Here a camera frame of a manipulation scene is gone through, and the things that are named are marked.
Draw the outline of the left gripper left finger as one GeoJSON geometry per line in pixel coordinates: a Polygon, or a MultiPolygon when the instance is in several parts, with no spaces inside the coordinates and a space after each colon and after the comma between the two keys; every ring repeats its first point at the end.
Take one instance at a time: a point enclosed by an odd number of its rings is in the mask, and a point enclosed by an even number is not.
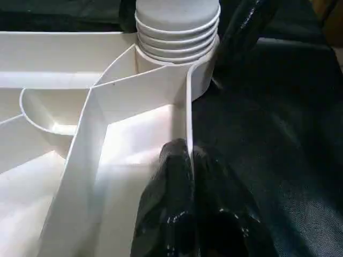
{"type": "Polygon", "coordinates": [[[194,256],[194,178],[185,140],[162,147],[156,172],[141,194],[131,256],[194,256]]]}

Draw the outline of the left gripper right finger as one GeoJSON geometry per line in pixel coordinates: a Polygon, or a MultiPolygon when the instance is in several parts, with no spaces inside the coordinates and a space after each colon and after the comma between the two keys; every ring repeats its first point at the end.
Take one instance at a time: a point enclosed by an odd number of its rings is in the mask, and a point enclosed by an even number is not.
{"type": "Polygon", "coordinates": [[[278,256],[252,194],[213,148],[193,148],[199,256],[278,256]]]}

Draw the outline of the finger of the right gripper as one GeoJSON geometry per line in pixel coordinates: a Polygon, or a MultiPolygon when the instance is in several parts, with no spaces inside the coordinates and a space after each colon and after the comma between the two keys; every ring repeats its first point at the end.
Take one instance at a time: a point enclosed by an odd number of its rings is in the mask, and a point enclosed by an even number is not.
{"type": "Polygon", "coordinates": [[[212,57],[212,81],[218,89],[227,88],[225,80],[234,64],[256,45],[278,7],[279,1],[242,1],[239,4],[212,57]]]}
{"type": "Polygon", "coordinates": [[[119,10],[119,24],[121,29],[127,33],[135,33],[136,20],[136,0],[121,0],[119,10]]]}

